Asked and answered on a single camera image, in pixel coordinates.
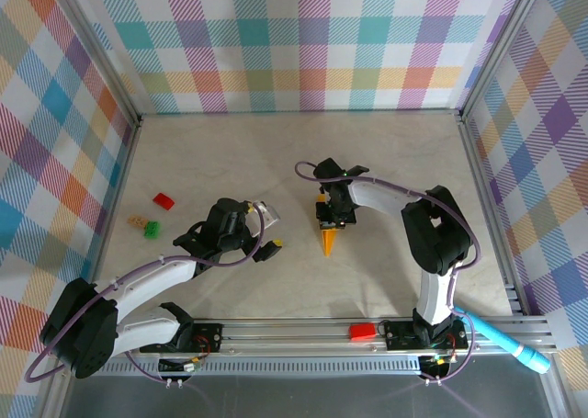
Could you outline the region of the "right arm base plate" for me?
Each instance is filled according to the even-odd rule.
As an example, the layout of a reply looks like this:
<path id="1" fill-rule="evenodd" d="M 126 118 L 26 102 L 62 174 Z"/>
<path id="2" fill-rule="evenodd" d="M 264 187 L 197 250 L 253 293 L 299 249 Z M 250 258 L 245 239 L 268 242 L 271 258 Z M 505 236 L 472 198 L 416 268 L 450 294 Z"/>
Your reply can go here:
<path id="1" fill-rule="evenodd" d="M 383 320 L 378 324 L 378 332 L 384 338 L 388 351 L 469 349 L 469 341 L 462 321 L 454 321 L 430 344 L 426 344 L 416 334 L 411 321 Z"/>

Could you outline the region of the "checked fabric panel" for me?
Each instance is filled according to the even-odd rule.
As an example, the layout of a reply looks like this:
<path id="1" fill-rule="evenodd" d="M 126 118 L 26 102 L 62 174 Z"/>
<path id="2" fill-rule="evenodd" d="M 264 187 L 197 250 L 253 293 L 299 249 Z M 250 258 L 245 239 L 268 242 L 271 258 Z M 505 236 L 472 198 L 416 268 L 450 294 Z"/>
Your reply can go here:
<path id="1" fill-rule="evenodd" d="M 0 418 L 33 414 L 40 329 L 96 262 L 131 134 L 57 0 L 0 0 Z"/>
<path id="2" fill-rule="evenodd" d="M 145 113 L 459 107 L 515 0 L 76 0 Z"/>
<path id="3" fill-rule="evenodd" d="M 529 310 L 588 418 L 588 0 L 535 0 L 469 120 Z"/>

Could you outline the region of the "aluminium corner post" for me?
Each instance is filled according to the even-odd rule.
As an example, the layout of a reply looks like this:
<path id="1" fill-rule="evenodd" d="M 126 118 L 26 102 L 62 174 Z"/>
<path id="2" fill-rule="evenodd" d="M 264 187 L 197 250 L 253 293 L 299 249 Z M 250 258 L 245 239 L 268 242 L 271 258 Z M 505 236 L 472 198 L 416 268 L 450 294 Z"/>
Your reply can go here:
<path id="1" fill-rule="evenodd" d="M 508 17 L 499 29 L 496 40 L 490 48 L 487 58 L 481 66 L 468 95 L 459 109 L 461 121 L 467 123 L 474 108 L 482 100 L 488 90 L 492 78 L 498 70 L 504 55 L 512 46 L 520 28 L 523 26 L 531 7 L 536 0 L 514 0 Z"/>
<path id="2" fill-rule="evenodd" d="M 124 86 L 115 67 L 108 58 L 94 28 L 87 19 L 77 0 L 57 0 L 64 14 L 73 26 L 97 70 L 103 76 L 105 84 L 117 101 L 125 117 L 134 125 L 141 123 L 141 113 L 135 107 L 130 94 Z"/>

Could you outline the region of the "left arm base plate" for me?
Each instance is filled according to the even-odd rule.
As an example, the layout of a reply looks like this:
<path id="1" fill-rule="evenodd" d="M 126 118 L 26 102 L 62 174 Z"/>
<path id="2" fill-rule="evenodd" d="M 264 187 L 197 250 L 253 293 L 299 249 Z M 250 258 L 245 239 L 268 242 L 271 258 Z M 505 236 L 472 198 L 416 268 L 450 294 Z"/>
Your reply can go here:
<path id="1" fill-rule="evenodd" d="M 221 323 L 192 322 L 182 325 L 165 344 L 151 344 L 140 348 L 141 353 L 184 353 L 209 355 L 219 353 L 222 341 Z"/>

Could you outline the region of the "wide aluminium base rail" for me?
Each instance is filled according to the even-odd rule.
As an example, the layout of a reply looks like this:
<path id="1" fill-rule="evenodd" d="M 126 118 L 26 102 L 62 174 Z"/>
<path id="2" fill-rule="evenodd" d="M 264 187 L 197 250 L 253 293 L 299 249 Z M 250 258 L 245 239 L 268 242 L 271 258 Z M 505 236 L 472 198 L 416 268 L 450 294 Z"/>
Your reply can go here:
<path id="1" fill-rule="evenodd" d="M 513 316 L 483 319 L 500 331 L 512 336 L 541 354 L 556 352 L 555 339 L 546 319 Z M 79 320 L 53 349 L 53 354 L 66 364 L 102 366 L 111 357 L 124 352 L 138 351 L 151 344 L 165 344 L 187 323 L 221 323 L 223 325 L 219 356 L 351 356 L 376 354 L 432 355 L 468 351 L 485 354 L 506 353 L 481 334 L 475 346 L 471 343 L 468 324 L 465 325 L 468 350 L 401 350 L 388 351 L 378 332 L 383 320 L 368 319 L 253 319 L 205 320 L 177 318 L 166 310 L 155 310 L 134 315 L 121 324 L 111 320 L 86 322 Z M 353 323 L 372 322 L 377 336 L 371 340 L 349 339 L 348 328 Z"/>

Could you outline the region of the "aluminium side rail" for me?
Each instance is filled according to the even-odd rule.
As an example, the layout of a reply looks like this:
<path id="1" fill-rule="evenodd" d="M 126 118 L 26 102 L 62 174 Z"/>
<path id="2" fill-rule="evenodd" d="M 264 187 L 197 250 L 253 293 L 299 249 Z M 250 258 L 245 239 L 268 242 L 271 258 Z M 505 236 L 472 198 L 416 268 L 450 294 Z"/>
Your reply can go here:
<path id="1" fill-rule="evenodd" d="M 144 115 L 139 115 L 138 120 L 133 123 L 127 131 L 127 144 L 121 145 L 120 147 L 116 161 L 116 167 L 118 170 L 115 172 L 114 185 L 111 186 L 110 191 L 106 193 L 107 208 L 104 210 L 104 213 L 98 217 L 100 231 L 91 243 L 89 265 L 86 266 L 81 273 L 81 278 L 87 282 L 93 282 L 101 276 L 106 261 L 107 250 L 119 213 L 121 200 L 124 195 L 125 186 L 132 166 L 133 157 L 141 135 L 144 118 Z"/>
<path id="2" fill-rule="evenodd" d="M 477 151 L 474 138 L 463 119 L 458 121 L 458 131 L 463 142 L 469 168 L 474 176 L 481 210 L 492 242 L 493 254 L 502 275 L 503 283 L 513 315 L 528 315 L 526 296 L 521 291 L 520 281 L 516 274 L 515 264 L 508 242 L 502 231 L 501 221 L 493 200 L 490 184 L 484 173 L 481 157 Z"/>

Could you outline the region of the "red rectangular block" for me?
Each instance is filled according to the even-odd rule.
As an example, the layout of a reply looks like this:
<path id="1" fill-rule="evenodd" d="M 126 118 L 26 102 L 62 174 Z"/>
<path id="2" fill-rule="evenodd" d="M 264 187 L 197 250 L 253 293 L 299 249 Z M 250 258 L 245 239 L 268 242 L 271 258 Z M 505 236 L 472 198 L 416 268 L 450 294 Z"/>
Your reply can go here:
<path id="1" fill-rule="evenodd" d="M 377 327 L 372 322 L 353 323 L 348 328 L 352 342 L 371 340 L 377 336 Z"/>

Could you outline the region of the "light blue cylinder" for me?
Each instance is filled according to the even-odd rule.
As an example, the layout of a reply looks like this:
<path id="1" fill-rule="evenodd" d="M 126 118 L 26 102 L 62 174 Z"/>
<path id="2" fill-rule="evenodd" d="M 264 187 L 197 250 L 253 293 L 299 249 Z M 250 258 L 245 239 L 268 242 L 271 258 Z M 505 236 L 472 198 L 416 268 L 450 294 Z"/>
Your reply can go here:
<path id="1" fill-rule="evenodd" d="M 475 346 L 477 336 L 481 334 L 504 352 L 514 357 L 519 363 L 538 374 L 546 374 L 550 370 L 550 360 L 536 349 L 522 344 L 475 314 L 464 311 L 459 307 L 454 307 L 452 313 L 464 319 L 469 325 L 472 346 Z"/>

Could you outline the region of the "thin aluminium table rail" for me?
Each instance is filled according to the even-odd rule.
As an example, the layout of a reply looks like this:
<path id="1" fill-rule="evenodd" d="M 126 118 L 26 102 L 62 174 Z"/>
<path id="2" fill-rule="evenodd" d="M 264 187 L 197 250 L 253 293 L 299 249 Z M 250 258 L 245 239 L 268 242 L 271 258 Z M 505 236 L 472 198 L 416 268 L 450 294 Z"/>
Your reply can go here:
<path id="1" fill-rule="evenodd" d="M 233 111 L 233 112 L 186 112 L 186 113 L 141 113 L 142 119 L 156 117 L 156 118 L 173 118 L 173 117 L 196 117 L 196 116 L 253 116 L 253 115 L 278 115 L 278 114 L 334 114 L 334 113 L 351 113 L 351 114 L 362 114 L 362 113 L 391 113 L 396 115 L 413 115 L 413 114 L 425 114 L 425 115 L 451 115 L 460 116 L 461 111 L 457 108 L 408 108 L 408 109 L 397 109 L 397 108 L 381 108 L 381 109 L 309 109 L 309 110 L 262 110 L 262 111 Z"/>

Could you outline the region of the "grey metal sheet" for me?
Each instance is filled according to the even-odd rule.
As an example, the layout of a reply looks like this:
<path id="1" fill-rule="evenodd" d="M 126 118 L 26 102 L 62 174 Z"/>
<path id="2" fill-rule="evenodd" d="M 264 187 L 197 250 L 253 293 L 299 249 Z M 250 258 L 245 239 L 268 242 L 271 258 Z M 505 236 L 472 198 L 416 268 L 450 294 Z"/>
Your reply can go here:
<path id="1" fill-rule="evenodd" d="M 205 377 L 166 389 L 141 377 L 74 383 L 60 418 L 553 418 L 536 382 Z"/>

